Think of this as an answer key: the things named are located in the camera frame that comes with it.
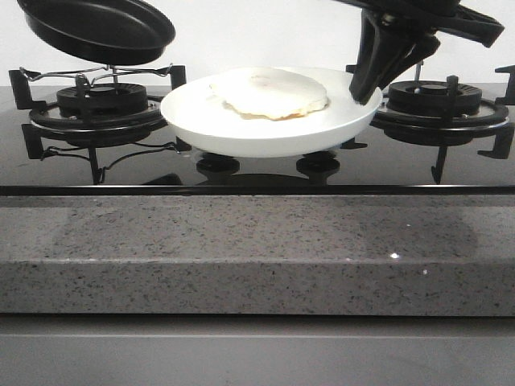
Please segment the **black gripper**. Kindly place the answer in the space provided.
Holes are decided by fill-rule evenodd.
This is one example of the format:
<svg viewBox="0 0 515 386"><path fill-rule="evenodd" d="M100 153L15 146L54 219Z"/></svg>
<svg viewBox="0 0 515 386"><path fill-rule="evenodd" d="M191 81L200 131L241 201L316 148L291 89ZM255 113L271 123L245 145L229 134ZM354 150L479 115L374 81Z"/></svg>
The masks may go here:
<svg viewBox="0 0 515 386"><path fill-rule="evenodd" d="M491 47L505 27L493 17L459 1L343 1L365 8L361 12L360 47L349 86L353 99L367 103L377 88L384 89L407 69L435 54L434 35L406 41L400 18L419 26L459 36Z"/></svg>

